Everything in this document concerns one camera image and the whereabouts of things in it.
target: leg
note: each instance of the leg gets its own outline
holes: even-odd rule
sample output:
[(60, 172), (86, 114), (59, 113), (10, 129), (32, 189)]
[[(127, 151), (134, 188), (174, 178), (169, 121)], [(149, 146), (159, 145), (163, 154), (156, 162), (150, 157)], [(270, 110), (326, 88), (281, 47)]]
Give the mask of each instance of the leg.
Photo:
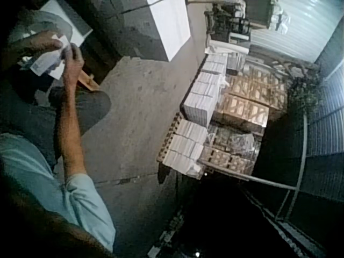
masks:
[(54, 146), (54, 108), (28, 104), (17, 95), (9, 83), (2, 83), (0, 113), (1, 133), (8, 132), (25, 137), (42, 152), (50, 166), (55, 163), (55, 155), (50, 148)]
[[(83, 135), (109, 111), (109, 97), (101, 92), (78, 91), (76, 97), (80, 131)], [(22, 135), (42, 152), (48, 164), (54, 167), (60, 157), (56, 140), (55, 124), (58, 119), (53, 107), (40, 107), (25, 103), (11, 85), (1, 87), (1, 132)]]

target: floor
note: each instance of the floor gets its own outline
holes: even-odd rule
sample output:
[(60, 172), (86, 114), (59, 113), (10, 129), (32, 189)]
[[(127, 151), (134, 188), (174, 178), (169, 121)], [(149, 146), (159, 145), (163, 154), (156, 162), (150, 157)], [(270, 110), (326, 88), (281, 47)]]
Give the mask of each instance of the floor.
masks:
[(188, 6), (191, 38), (171, 62), (123, 57), (101, 84), (109, 114), (83, 138), (86, 167), (117, 229), (123, 257), (144, 257), (194, 180), (158, 179), (157, 154), (204, 59), (208, 5)]

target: person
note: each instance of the person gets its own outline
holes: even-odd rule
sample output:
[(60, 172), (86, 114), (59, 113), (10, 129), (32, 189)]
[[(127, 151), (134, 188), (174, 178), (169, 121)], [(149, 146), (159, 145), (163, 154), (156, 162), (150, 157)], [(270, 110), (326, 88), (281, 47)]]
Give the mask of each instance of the person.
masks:
[[(111, 257), (116, 231), (87, 174), (81, 147), (81, 135), (107, 114), (111, 103), (101, 91), (77, 89), (84, 64), (80, 49), (74, 44), (64, 49), (64, 87), (52, 89), (50, 107), (22, 100), (3, 76), (23, 56), (59, 49), (54, 34), (41, 32), (2, 50), (0, 195), (2, 205), (8, 204), (2, 221), (18, 218), (7, 225), (7, 235), (27, 236), (25, 252), (34, 248), (28, 242), (35, 239), (50, 247), (49, 257), (75, 253), (77, 247), (83, 257)], [(64, 183), (53, 174), (60, 156)]]

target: paper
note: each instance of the paper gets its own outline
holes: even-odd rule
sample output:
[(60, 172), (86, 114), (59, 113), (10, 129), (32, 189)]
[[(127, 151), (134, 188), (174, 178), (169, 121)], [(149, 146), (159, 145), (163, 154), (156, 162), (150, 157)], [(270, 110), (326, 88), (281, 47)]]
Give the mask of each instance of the paper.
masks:
[(57, 35), (53, 35), (52, 39), (60, 40), (63, 44), (63, 47), (55, 51), (44, 53), (31, 65), (30, 69), (38, 76), (41, 76), (53, 64), (59, 62), (63, 49), (69, 46), (68, 39), (65, 35), (63, 35), (60, 39)]
[[(80, 47), (85, 38), (93, 31), (93, 29), (65, 1), (49, 0), (41, 8), (41, 11), (58, 15), (68, 22), (73, 29), (70, 42), (76, 44), (78, 47)], [(64, 69), (65, 64), (61, 62), (58, 67), (49, 72), (49, 75), (59, 80)]]

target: finger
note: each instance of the finger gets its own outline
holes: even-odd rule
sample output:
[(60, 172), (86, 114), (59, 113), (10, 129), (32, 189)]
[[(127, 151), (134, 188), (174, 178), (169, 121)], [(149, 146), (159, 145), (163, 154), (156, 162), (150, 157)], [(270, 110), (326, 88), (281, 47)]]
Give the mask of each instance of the finger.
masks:
[(58, 39), (51, 39), (46, 43), (46, 51), (54, 51), (63, 47), (63, 43)]
[(66, 63), (66, 65), (68, 65), (68, 63), (72, 62), (73, 60), (73, 51), (71, 50), (70, 46), (65, 47), (65, 49), (62, 52), (64, 61)]
[(47, 30), (47, 31), (41, 31), (38, 34), (44, 35), (44, 36), (46, 36), (48, 38), (51, 38), (53, 35), (57, 35), (58, 38), (59, 38), (60, 32), (52, 31), (52, 30)]
[(73, 59), (75, 61), (78, 61), (78, 62), (83, 62), (84, 60), (82, 58), (82, 53), (81, 53), (80, 48), (78, 48), (76, 46), (76, 44), (74, 44), (74, 43), (71, 43), (70, 46), (71, 46), (71, 48), (73, 50)]

